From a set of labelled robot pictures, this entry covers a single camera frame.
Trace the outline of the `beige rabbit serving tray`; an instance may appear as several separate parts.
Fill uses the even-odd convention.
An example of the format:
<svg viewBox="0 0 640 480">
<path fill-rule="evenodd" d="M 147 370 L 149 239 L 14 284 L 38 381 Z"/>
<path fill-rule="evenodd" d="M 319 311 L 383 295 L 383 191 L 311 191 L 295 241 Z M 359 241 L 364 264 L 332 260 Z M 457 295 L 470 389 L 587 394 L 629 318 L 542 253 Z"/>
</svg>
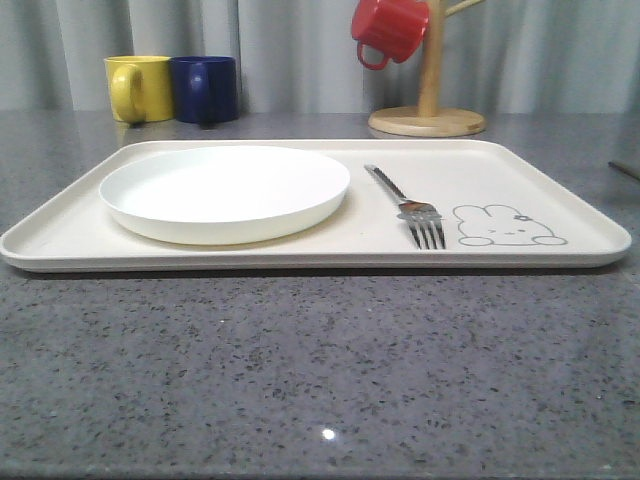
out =
<svg viewBox="0 0 640 480">
<path fill-rule="evenodd" d="M 147 239 L 116 223 L 101 181 L 128 163 L 192 151 L 197 140 L 132 144 L 9 228 L 1 254 L 33 272 L 266 268 L 582 268 L 607 265 L 630 234 L 534 166 L 478 140 L 293 140 L 350 172 L 338 211 L 299 233 L 253 244 L 188 246 Z M 446 246 L 420 250 L 390 195 L 366 171 L 376 165 L 409 197 L 434 205 Z"/>
</svg>

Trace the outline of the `wooden mug tree stand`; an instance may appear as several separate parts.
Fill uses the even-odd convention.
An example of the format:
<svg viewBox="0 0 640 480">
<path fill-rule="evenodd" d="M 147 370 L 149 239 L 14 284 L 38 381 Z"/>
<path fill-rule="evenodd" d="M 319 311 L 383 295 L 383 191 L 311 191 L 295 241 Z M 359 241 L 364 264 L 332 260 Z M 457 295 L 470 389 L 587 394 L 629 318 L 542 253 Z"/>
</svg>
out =
<svg viewBox="0 0 640 480">
<path fill-rule="evenodd" d="M 479 1 L 427 1 L 430 22 L 423 40 L 418 101 L 416 106 L 385 108 L 369 116 L 368 125 L 377 131 L 410 137 L 460 137 L 482 132 L 485 118 L 470 110 L 440 106 L 441 67 L 447 17 Z"/>
</svg>

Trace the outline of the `red mug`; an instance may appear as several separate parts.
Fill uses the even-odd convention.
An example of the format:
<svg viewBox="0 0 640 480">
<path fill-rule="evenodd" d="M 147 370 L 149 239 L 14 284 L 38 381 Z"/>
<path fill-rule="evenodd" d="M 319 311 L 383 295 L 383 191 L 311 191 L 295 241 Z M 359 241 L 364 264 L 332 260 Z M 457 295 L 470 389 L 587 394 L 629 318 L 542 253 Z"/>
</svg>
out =
<svg viewBox="0 0 640 480">
<path fill-rule="evenodd" d="M 390 60 L 403 63 L 421 44 L 429 25 L 429 6 L 413 0 L 361 0 L 351 21 L 360 63 L 382 70 Z"/>
</svg>

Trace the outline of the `white round plate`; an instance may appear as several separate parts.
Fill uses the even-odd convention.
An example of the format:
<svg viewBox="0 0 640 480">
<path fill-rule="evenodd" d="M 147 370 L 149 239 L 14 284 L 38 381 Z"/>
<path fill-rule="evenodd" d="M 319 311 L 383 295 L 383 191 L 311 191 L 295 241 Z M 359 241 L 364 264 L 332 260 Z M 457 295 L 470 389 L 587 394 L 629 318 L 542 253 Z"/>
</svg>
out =
<svg viewBox="0 0 640 480">
<path fill-rule="evenodd" d="M 112 217 L 147 238 L 232 245 L 313 227 L 341 205 L 350 173 L 325 155 L 274 146 L 159 154 L 110 173 L 99 194 Z"/>
</svg>

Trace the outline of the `silver metal fork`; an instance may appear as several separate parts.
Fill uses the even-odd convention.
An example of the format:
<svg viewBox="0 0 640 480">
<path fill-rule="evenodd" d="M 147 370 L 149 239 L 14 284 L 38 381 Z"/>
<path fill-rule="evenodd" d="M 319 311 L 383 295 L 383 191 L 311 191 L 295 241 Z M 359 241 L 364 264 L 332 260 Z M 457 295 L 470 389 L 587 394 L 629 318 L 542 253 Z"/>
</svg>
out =
<svg viewBox="0 0 640 480">
<path fill-rule="evenodd" d="M 399 213 L 397 217 L 403 220 L 413 237 L 418 249 L 444 250 L 446 238 L 442 225 L 442 216 L 430 203 L 411 200 L 399 187 L 377 166 L 364 166 L 396 201 Z"/>
</svg>

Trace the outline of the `yellow mug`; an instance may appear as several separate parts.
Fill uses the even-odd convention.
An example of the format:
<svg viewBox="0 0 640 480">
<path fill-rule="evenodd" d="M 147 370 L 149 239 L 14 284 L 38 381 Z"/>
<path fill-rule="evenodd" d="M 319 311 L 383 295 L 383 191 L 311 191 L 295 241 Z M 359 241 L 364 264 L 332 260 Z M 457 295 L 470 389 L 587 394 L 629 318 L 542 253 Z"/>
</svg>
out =
<svg viewBox="0 0 640 480">
<path fill-rule="evenodd" d="M 116 121 L 138 124 L 174 116 L 168 56 L 112 56 L 104 64 Z"/>
</svg>

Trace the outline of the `grey curtain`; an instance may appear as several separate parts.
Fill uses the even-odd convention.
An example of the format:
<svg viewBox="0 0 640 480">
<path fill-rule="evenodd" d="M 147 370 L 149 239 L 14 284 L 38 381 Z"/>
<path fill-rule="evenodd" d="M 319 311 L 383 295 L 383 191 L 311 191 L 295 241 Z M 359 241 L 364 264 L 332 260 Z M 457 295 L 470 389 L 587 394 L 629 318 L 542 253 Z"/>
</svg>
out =
<svg viewBox="0 0 640 480">
<path fill-rule="evenodd" d="M 235 58 L 248 112 L 409 105 L 420 60 L 357 60 L 351 1 L 5 1 L 1 106 L 103 110 L 114 55 Z M 441 101 L 482 113 L 639 108 L 635 1 L 485 1 L 445 24 Z"/>
</svg>

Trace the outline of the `dark blue mug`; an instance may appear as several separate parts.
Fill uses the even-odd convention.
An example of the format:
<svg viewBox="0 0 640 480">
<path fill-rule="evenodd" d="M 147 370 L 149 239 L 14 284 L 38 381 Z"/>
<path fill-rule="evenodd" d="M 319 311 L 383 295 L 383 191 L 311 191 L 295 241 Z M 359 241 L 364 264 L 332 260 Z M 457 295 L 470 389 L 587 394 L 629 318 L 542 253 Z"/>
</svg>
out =
<svg viewBox="0 0 640 480">
<path fill-rule="evenodd" d="M 174 118 L 210 124 L 239 118 L 236 60 L 230 56 L 169 59 Z"/>
</svg>

